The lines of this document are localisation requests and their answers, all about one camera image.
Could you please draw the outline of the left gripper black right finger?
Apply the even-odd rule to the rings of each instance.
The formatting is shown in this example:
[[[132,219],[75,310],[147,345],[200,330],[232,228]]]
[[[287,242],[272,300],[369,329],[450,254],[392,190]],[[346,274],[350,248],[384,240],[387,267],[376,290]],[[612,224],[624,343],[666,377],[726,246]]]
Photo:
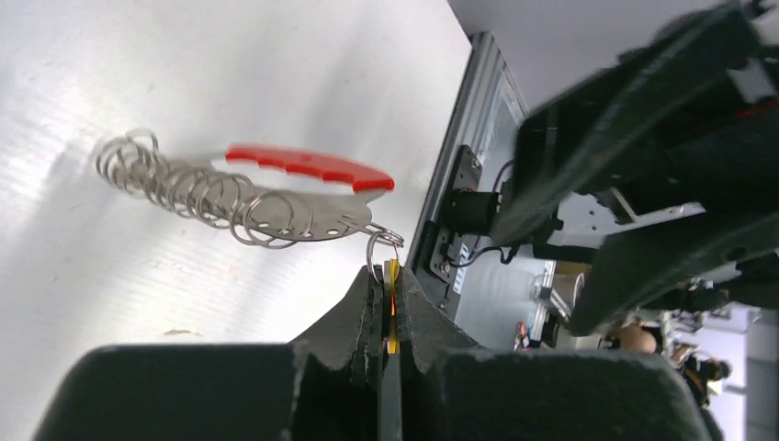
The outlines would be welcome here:
[[[396,282],[407,440],[707,440],[662,358],[608,350],[490,350],[415,275]]]

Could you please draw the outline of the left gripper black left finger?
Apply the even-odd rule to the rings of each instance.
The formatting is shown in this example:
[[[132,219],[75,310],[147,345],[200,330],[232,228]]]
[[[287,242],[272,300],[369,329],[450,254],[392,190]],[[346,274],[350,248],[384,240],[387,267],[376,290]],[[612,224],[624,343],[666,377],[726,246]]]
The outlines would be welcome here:
[[[109,345],[80,358],[38,440],[376,440],[384,275],[287,344]]]

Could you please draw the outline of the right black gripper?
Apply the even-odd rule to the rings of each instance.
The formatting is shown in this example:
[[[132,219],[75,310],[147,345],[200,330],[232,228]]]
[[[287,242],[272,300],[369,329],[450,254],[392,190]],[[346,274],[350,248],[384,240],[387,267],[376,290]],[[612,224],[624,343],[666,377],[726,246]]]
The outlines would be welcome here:
[[[536,109],[516,139],[496,243],[533,233],[572,192],[626,189],[631,206],[701,212],[608,236],[568,320],[574,336],[688,277],[778,247],[778,64],[740,1],[694,14]]]

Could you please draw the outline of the key with yellow tag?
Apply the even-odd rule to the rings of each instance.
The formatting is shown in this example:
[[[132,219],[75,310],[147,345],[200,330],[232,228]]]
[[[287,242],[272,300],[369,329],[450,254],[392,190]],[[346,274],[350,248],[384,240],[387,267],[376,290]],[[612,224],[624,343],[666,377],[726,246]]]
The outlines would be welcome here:
[[[381,337],[385,352],[396,356],[400,352],[399,331],[396,313],[397,280],[401,271],[400,248],[404,239],[396,232],[373,222],[368,224],[366,260],[368,273],[381,288]],[[374,250],[377,244],[390,246],[394,257],[380,266],[374,263]]]

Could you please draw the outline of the metal keyring with red handle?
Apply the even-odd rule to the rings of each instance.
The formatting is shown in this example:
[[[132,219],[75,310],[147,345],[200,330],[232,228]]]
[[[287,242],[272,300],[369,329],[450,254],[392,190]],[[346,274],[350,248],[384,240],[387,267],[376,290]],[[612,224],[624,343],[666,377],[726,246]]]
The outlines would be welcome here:
[[[216,160],[347,185],[351,191],[264,187],[245,174],[220,170],[213,164]],[[341,156],[238,143],[224,153],[170,158],[162,154],[151,130],[137,128],[98,144],[95,169],[121,192],[180,218],[228,231],[245,245],[284,249],[364,233],[372,244],[403,246],[399,234],[372,220],[368,206],[392,191],[394,180]]]

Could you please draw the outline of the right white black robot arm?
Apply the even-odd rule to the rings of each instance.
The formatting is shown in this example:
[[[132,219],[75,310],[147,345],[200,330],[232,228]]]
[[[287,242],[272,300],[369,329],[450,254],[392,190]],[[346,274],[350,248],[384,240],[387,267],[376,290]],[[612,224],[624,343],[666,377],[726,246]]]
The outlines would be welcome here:
[[[590,266],[574,335],[775,252],[778,4],[682,15],[535,109],[491,238]]]

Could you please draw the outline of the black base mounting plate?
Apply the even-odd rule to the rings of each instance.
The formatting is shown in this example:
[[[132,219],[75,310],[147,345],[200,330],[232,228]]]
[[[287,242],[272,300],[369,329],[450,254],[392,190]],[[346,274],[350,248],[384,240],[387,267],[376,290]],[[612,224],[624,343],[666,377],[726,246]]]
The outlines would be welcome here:
[[[499,208],[500,193],[479,191],[482,165],[467,145],[455,149],[436,215],[424,222],[411,270],[427,298],[453,320],[470,262]]]

